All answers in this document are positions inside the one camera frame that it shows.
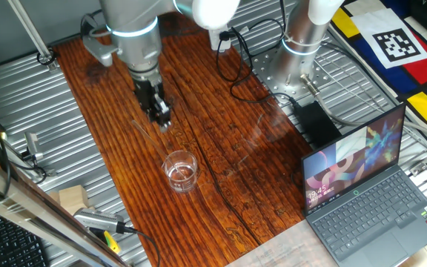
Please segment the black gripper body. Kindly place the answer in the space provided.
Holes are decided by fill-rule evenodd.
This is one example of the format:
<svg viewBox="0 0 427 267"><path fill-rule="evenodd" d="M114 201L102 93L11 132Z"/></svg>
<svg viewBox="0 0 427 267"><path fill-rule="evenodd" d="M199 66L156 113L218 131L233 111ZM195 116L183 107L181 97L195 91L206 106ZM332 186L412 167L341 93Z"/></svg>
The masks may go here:
<svg viewBox="0 0 427 267"><path fill-rule="evenodd" d="M153 86L149 80L133 80L135 94L141 109L148 113L154 107L154 95L162 98L162 84Z"/></svg>

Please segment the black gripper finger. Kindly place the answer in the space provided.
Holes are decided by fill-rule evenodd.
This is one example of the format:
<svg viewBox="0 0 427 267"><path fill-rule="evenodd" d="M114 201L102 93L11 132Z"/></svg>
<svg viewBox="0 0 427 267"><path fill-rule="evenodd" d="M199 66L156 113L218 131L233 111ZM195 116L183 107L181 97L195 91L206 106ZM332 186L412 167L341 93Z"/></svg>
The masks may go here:
<svg viewBox="0 0 427 267"><path fill-rule="evenodd" d="M171 125L171 109L158 94L154 95L154 107L156 110L156 121L160 131L167 132Z"/></svg>
<svg viewBox="0 0 427 267"><path fill-rule="evenodd" d="M148 119L151 123L156 123L159 127L161 126L161 113L157 109L150 109L148 111Z"/></svg>

